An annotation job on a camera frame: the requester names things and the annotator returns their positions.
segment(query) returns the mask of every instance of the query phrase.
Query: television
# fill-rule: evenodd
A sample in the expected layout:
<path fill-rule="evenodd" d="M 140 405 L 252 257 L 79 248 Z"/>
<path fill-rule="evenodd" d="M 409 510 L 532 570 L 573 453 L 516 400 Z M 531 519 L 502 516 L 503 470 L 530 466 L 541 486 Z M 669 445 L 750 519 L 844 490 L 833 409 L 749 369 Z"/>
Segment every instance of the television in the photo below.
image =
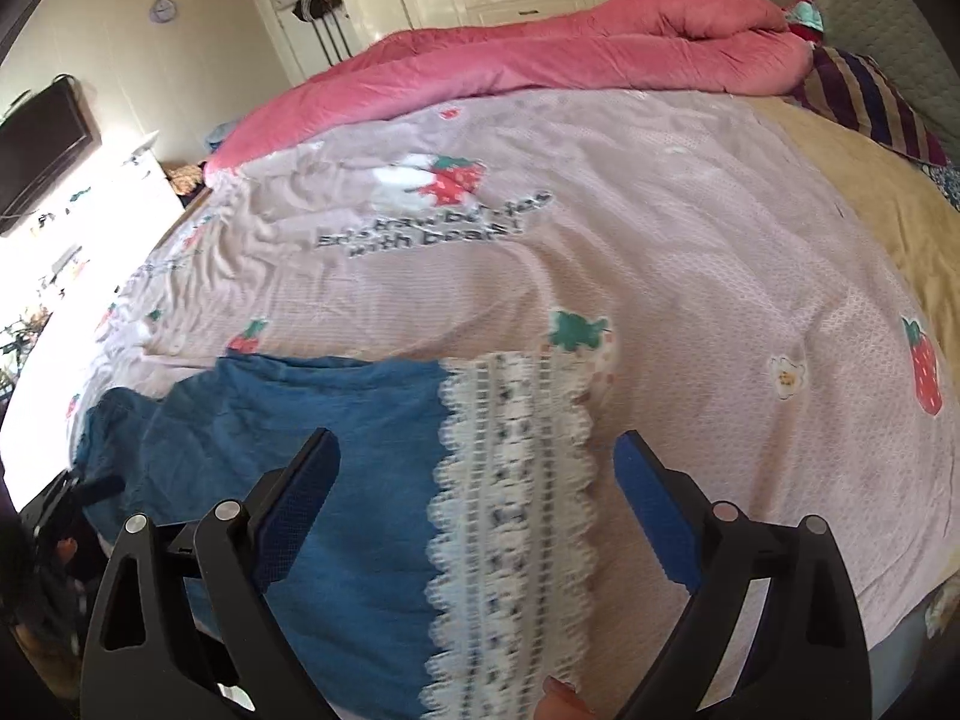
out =
<path fill-rule="evenodd" d="M 0 122 L 0 233 L 29 212 L 93 143 L 74 83 L 60 76 Z"/>

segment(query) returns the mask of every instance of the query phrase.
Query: strawberry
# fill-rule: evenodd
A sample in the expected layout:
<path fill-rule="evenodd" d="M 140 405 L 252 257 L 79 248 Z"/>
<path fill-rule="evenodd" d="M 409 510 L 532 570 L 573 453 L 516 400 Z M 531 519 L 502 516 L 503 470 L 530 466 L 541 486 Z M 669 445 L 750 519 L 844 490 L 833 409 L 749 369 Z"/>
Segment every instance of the strawberry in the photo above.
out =
<path fill-rule="evenodd" d="M 234 336 L 227 344 L 227 349 L 231 349 L 240 354 L 253 354 L 260 346 L 260 333 L 267 326 L 266 319 L 252 319 L 239 336 Z"/>
<path fill-rule="evenodd" d="M 420 187 L 417 192 L 433 194 L 437 199 L 436 205 L 459 205 L 464 195 L 464 188 L 449 176 L 435 172 L 433 183 Z"/>
<path fill-rule="evenodd" d="M 80 403 L 80 396 L 74 395 L 70 399 L 70 403 L 66 407 L 66 418 L 69 419 L 73 416 L 73 413 L 77 410 L 77 404 Z"/>
<path fill-rule="evenodd" d="M 483 176 L 483 170 L 479 170 L 476 165 L 470 167 L 448 167 L 445 170 L 435 170 L 435 173 L 449 178 L 467 191 L 476 191 L 476 188 L 480 186 L 480 178 Z"/>
<path fill-rule="evenodd" d="M 117 304 L 116 304 L 116 303 L 110 303 L 110 304 L 109 304 L 109 307 L 107 308 L 107 311 L 104 312 L 104 315 L 103 315 L 102 317 L 100 317 L 100 324 L 97 325 L 97 330 L 99 330 L 101 327 L 103 327 L 104 324 L 107 324 L 107 320 L 108 320 L 110 317 L 113 316 L 113 312 L 116 311 L 116 308 L 117 308 Z"/>
<path fill-rule="evenodd" d="M 920 406 L 929 415 L 936 416 L 943 408 L 944 399 L 937 383 L 937 355 L 930 339 L 920 330 L 914 319 L 904 320 L 907 341 L 910 341 L 910 357 L 913 359 L 913 378 Z"/>
<path fill-rule="evenodd" d="M 200 233 L 203 232 L 202 227 L 194 227 L 193 232 L 190 233 L 185 239 L 184 243 L 181 245 L 181 248 L 190 248 L 200 239 Z"/>

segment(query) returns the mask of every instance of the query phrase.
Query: purple striped pillow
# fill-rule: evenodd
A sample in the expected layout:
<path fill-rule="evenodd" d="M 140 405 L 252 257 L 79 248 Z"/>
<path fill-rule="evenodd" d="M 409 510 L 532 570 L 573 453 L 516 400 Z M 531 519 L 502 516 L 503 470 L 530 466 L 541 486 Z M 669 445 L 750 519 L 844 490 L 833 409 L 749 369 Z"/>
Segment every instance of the purple striped pillow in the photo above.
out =
<path fill-rule="evenodd" d="M 804 108 L 917 162 L 947 165 L 936 135 L 868 56 L 813 50 L 813 70 L 790 93 Z"/>

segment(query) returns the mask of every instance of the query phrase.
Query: pink duvet cover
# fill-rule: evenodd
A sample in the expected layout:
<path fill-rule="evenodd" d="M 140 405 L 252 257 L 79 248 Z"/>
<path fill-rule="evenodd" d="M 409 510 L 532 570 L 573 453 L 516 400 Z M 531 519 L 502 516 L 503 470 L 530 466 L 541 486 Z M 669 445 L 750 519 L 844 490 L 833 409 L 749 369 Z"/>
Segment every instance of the pink duvet cover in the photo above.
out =
<path fill-rule="evenodd" d="M 777 95 L 809 68 L 808 44 L 769 0 L 609 0 L 542 22 L 399 32 L 253 111 L 208 170 L 445 100 L 525 88 Z"/>

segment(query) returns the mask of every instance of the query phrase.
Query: lace fabric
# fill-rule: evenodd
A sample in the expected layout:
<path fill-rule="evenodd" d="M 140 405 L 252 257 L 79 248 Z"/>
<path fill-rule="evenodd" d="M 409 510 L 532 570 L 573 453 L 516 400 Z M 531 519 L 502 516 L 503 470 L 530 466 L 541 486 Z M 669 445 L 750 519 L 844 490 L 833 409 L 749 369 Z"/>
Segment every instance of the lace fabric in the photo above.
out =
<path fill-rule="evenodd" d="M 427 588 L 440 653 L 426 664 L 424 720 L 528 717 L 542 679 L 576 680 L 587 649 L 587 372 L 560 351 L 445 366 L 449 455 L 428 511 L 440 531 Z"/>

